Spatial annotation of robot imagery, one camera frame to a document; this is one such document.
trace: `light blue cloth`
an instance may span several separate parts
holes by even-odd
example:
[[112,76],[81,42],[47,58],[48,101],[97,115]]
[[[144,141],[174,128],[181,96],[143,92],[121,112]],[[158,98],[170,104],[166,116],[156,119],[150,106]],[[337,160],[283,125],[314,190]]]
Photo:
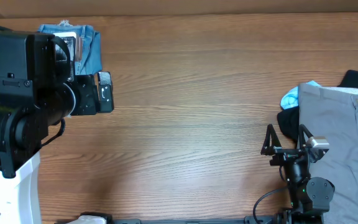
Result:
[[59,25],[42,24],[38,31],[48,34],[75,32],[83,40],[82,59],[75,62],[75,75],[93,75],[102,70],[100,33],[92,26],[72,26],[62,21]]
[[[313,80],[308,82],[307,84],[312,85],[312,86],[321,86]],[[281,99],[280,106],[283,109],[289,109],[289,108],[299,106],[299,104],[298,104],[298,87],[293,88],[286,95],[284,95],[284,97]]]

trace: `wooden table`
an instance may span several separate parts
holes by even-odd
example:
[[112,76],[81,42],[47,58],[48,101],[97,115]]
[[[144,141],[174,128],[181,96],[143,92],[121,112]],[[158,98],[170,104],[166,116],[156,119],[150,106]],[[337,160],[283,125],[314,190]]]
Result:
[[[60,20],[0,25],[36,30]],[[280,132],[281,97],[299,82],[335,86],[358,70],[358,13],[69,20],[101,32],[116,110],[67,119],[64,136],[42,149],[45,223],[84,211],[144,220],[251,215],[261,195],[284,184],[260,155],[266,125]],[[271,196],[258,214],[287,203]]]

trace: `denim jeans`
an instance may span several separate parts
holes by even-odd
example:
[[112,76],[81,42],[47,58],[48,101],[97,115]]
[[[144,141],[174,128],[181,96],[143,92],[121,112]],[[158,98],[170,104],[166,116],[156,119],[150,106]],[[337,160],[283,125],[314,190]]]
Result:
[[48,34],[75,32],[83,40],[82,59],[75,62],[75,75],[92,75],[102,70],[100,33],[92,26],[72,26],[62,21],[59,25],[42,24],[38,31]]

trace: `gray cloth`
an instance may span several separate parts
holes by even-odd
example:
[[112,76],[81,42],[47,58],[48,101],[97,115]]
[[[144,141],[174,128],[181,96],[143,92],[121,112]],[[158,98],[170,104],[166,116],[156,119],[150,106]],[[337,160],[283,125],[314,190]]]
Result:
[[302,83],[299,105],[300,124],[330,144],[327,154],[310,166],[312,177],[335,185],[324,222],[358,223],[358,95]]

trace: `wood grain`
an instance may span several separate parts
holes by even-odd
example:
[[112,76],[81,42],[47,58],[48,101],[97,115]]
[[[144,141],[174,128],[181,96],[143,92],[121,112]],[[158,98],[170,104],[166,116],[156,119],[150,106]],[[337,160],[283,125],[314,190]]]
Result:
[[358,0],[0,0],[0,17],[358,12]]
[[[54,19],[1,19],[36,30]],[[102,35],[116,110],[67,119],[42,149],[43,219],[240,218],[283,185],[259,154],[280,99],[299,82],[358,70],[358,13],[76,17]],[[282,144],[293,143],[279,133]],[[266,198],[258,214],[287,206]]]

